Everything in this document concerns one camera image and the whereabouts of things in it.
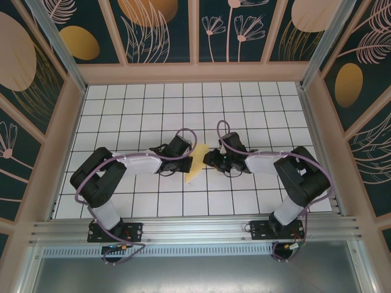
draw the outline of mounting plate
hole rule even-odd
[[[125,223],[122,234],[119,238],[131,242],[141,242],[142,223]],[[92,222],[89,226],[87,242],[90,243],[105,243],[118,242],[117,240],[108,236],[97,223]]]
[[[276,236],[273,231],[271,231],[269,227],[269,220],[264,221],[251,221],[250,225],[250,233],[252,240],[279,240],[279,239],[294,239],[293,231],[304,238],[304,229],[303,223],[300,220],[295,220],[291,222],[288,226],[286,226],[280,233],[280,235]]]

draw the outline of purple cable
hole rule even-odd
[[[318,168],[318,169],[320,170],[320,172],[322,172],[323,175],[324,175],[324,176],[327,178],[327,180],[330,182],[330,189],[329,189],[329,192],[328,192],[325,196],[323,196],[323,197],[321,197],[321,198],[319,198],[319,199],[317,199],[317,200],[314,200],[314,201],[312,201],[311,203],[309,203],[309,204],[300,212],[300,214],[299,214],[300,217],[302,217],[303,215],[305,216],[305,228],[304,228],[304,229],[305,229],[305,230],[304,230],[304,242],[305,242],[305,238],[307,237],[307,216],[308,216],[307,210],[308,210],[308,208],[309,208],[312,204],[317,203],[317,202],[319,202],[319,201],[321,201],[321,200],[324,200],[324,199],[330,197],[330,196],[334,193],[334,191],[335,191],[334,182],[333,182],[333,180],[332,180],[331,175],[329,174],[329,172],[327,172],[327,170],[326,170],[325,168],[323,168],[322,166],[320,166],[320,164],[318,164],[317,162],[315,162],[315,161],[313,161],[313,160],[311,160],[311,159],[309,159],[309,158],[307,158],[307,157],[301,156],[300,154],[286,153],[286,152],[284,152],[284,151],[281,151],[281,152],[276,152],[276,151],[262,151],[262,152],[261,152],[261,151],[259,151],[259,152],[257,152],[257,153],[248,153],[248,152],[245,152],[245,151],[238,151],[238,150],[232,148],[231,146],[227,145],[227,144],[223,141],[223,139],[222,139],[222,137],[221,137],[221,135],[220,135],[220,124],[221,124],[221,123],[224,123],[224,124],[227,126],[227,128],[228,128],[228,133],[230,132],[231,127],[230,127],[230,125],[228,124],[228,122],[226,122],[225,120],[220,120],[219,123],[217,124],[217,136],[219,137],[219,140],[221,141],[221,143],[223,144],[223,146],[225,146],[225,147],[228,148],[229,150],[232,150],[232,151],[234,151],[234,152],[236,152],[236,153],[238,153],[238,154],[243,154],[243,155],[245,155],[245,156],[291,156],[291,157],[296,157],[296,158],[301,159],[301,160],[303,160],[303,161],[306,161],[306,162],[312,164],[313,166],[315,166],[316,168]],[[273,249],[272,249],[272,256],[273,256],[273,258],[276,259],[276,260],[280,259],[280,257],[274,253],[274,250],[276,249],[276,245],[277,245],[277,244],[278,244],[278,242],[274,243]]]
[[[87,175],[87,177],[85,178],[85,180],[80,184],[79,188],[77,188],[76,190],[76,193],[75,193],[75,201],[78,202],[78,203],[81,203],[81,204],[85,204],[89,210],[89,212],[91,213],[93,219],[97,222],[97,224],[100,226],[100,228],[108,235],[110,236],[111,238],[121,242],[121,243],[124,243],[124,244],[128,244],[128,245],[136,245],[136,246],[141,246],[141,248],[137,249],[134,253],[132,253],[131,255],[127,256],[126,258],[123,258],[117,262],[108,262],[106,260],[106,255],[114,250],[108,250],[104,255],[103,255],[103,260],[105,261],[106,264],[110,264],[111,266],[115,266],[115,264],[121,264],[121,263],[124,263],[125,261],[129,260],[130,258],[132,258],[135,254],[139,253],[142,249],[144,249],[145,247],[145,244],[143,243],[137,243],[137,242],[130,242],[130,241],[126,241],[126,240],[123,240],[121,238],[118,238],[116,236],[114,236],[113,234],[111,234],[103,225],[102,223],[97,219],[95,213],[93,212],[93,210],[91,209],[91,207],[85,202],[85,201],[82,201],[79,199],[79,194],[80,194],[80,191],[82,190],[82,188],[86,185],[86,183],[88,182],[88,180],[93,177],[94,174],[96,174],[96,172],[98,172],[102,167],[104,167],[105,165],[107,165],[108,163],[114,161],[114,160],[117,160],[117,159],[124,159],[124,158],[128,158],[128,157],[157,157],[158,159],[164,159],[164,160],[170,160],[170,161],[177,161],[177,160],[182,160],[188,156],[190,156],[190,154],[195,150],[196,146],[197,146],[197,136],[196,136],[196,133],[189,129],[189,128],[182,128],[182,129],[179,129],[177,131],[177,133],[175,135],[177,135],[179,132],[181,131],[190,131],[191,134],[194,136],[194,145],[193,147],[191,148],[191,150],[184,154],[183,156],[180,156],[180,157],[164,157],[164,156],[159,156],[157,154],[150,154],[150,153],[136,153],[136,154],[124,154],[124,155],[121,155],[121,156],[116,156],[116,157],[112,157],[108,160],[105,160],[104,162],[102,162],[99,166],[97,166],[95,169],[92,170],[92,172],[90,174]]]

